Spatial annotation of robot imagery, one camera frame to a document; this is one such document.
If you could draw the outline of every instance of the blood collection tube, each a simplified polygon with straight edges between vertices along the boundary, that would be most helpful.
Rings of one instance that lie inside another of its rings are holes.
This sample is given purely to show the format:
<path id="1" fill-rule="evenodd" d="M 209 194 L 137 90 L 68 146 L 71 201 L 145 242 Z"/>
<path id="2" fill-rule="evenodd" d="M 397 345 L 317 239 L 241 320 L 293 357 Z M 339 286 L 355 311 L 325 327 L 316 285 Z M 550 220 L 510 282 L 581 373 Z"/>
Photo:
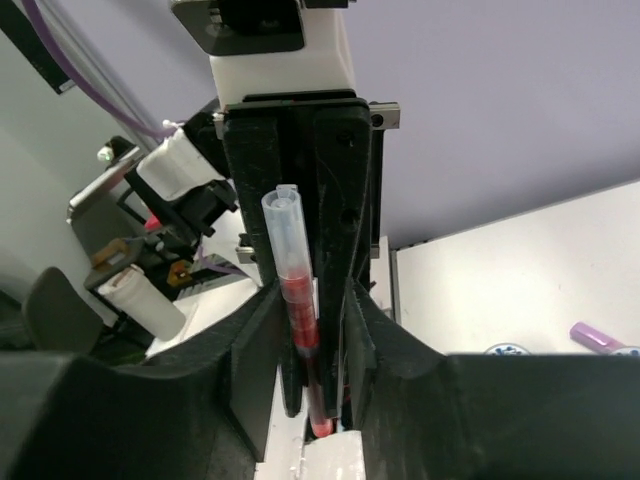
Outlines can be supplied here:
<path id="1" fill-rule="evenodd" d="M 324 411 L 318 375 L 318 322 L 313 303 L 313 273 L 302 214 L 302 200 L 295 185 L 278 185 L 262 199 L 282 295 L 287 303 L 293 343 L 303 359 L 309 378 L 309 420 L 316 437 L 333 432 L 333 421 Z"/>

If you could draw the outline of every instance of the wire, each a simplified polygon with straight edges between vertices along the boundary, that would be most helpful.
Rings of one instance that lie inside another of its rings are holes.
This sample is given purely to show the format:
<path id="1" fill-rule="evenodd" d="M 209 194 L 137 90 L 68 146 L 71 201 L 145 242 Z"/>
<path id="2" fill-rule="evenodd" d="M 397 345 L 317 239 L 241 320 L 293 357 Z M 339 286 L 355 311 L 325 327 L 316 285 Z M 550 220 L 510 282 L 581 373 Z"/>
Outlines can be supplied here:
<path id="1" fill-rule="evenodd" d="M 67 74 L 67 76 L 71 80 L 73 80 L 75 84 L 78 85 L 78 87 L 80 87 L 80 89 L 84 93 L 86 93 L 89 98 L 91 98 L 100 107 L 102 107 L 104 110 L 109 112 L 116 119 L 120 120 L 128 127 L 140 133 L 148 135 L 149 137 L 162 140 L 175 131 L 175 128 L 168 128 L 163 130 L 154 130 L 153 128 L 149 128 L 146 125 L 138 122 L 134 118 L 130 117 L 126 113 L 122 112 L 118 107 L 111 103 L 106 97 L 104 97 L 100 92 L 93 88 L 93 86 L 82 76 L 82 74 L 78 70 L 76 70 L 73 64 L 69 61 L 67 56 L 58 45 L 58 42 L 56 42 L 55 38 L 53 37 L 51 30 L 47 26 L 47 23 L 42 16 L 42 12 L 40 12 L 40 8 L 38 7 L 36 0 L 22 0 L 22 5 L 24 6 L 27 17 L 29 17 L 29 20 L 31 21 L 33 29 L 35 30 L 38 37 L 40 37 L 42 44 L 47 49 L 49 54 L 57 62 L 62 71 Z"/>

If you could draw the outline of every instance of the white cylinder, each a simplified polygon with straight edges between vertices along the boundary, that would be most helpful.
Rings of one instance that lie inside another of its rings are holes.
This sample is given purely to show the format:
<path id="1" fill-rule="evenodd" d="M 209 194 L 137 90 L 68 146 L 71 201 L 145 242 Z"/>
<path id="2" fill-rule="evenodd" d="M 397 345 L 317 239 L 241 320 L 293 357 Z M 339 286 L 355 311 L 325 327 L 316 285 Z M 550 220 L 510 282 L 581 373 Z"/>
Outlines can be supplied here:
<path id="1" fill-rule="evenodd" d="M 98 293 L 160 340 L 171 340 L 187 321 L 135 266 L 111 278 Z"/>

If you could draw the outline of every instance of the white wall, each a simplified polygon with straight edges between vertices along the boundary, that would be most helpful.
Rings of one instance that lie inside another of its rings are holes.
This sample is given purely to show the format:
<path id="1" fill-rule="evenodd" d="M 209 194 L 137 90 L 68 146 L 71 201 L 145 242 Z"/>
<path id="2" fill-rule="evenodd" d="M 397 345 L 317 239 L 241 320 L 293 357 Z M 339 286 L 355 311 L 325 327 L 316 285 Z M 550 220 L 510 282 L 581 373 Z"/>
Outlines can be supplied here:
<path id="1" fill-rule="evenodd" d="M 77 88 L 56 95 L 1 33 L 0 64 L 0 283 L 24 291 L 58 266 L 85 295 L 90 264 L 66 208 L 100 173 L 98 148 L 122 130 Z"/>
<path id="2" fill-rule="evenodd" d="M 167 3 L 50 2 L 155 122 L 214 95 Z M 359 0 L 345 16 L 358 93 L 403 107 L 383 181 L 396 246 L 640 176 L 637 0 Z"/>

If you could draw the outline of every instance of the red liquid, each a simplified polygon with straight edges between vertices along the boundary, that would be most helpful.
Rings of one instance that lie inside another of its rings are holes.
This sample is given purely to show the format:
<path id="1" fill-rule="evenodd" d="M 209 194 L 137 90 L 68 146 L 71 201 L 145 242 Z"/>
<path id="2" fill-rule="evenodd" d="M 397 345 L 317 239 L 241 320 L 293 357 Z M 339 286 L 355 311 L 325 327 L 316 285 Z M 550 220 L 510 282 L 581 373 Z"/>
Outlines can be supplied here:
<path id="1" fill-rule="evenodd" d="M 309 378 L 307 399 L 311 428 L 316 437 L 326 437 L 333 433 L 333 422 L 324 412 L 322 385 L 317 372 L 320 335 L 313 305 L 313 283 L 309 276 L 283 279 L 282 290 L 287 300 L 293 343 L 307 366 Z"/>

